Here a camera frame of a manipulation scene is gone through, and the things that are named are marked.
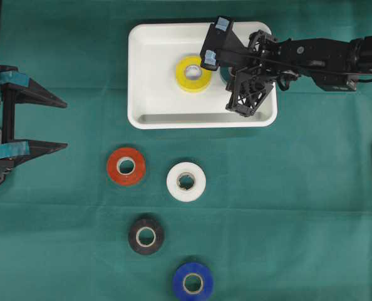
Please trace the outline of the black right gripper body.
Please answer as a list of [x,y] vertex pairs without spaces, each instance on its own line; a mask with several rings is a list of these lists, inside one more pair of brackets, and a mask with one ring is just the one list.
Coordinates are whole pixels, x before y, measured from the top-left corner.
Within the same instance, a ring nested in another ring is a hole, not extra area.
[[231,68],[226,90],[231,93],[226,110],[251,117],[271,93],[274,84],[286,89],[286,74],[275,64],[277,39],[259,30],[249,36],[248,46],[225,48],[225,64]]

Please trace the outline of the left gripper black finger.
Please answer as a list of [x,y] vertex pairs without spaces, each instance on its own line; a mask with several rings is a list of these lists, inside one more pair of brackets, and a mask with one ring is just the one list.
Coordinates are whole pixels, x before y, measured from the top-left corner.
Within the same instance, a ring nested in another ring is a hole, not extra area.
[[2,100],[8,103],[30,103],[48,107],[66,108],[67,103],[24,73],[0,72]]
[[66,143],[15,140],[0,144],[0,169],[13,169],[27,161],[63,150]]

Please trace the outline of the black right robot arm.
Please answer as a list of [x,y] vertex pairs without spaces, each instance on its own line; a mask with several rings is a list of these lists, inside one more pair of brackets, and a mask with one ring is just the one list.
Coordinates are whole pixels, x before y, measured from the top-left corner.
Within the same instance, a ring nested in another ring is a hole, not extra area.
[[254,115],[274,87],[289,89],[301,76],[326,92],[354,92],[358,83],[372,82],[372,36],[350,42],[314,38],[279,42],[264,31],[249,36],[241,59],[232,65],[226,109],[243,117]]

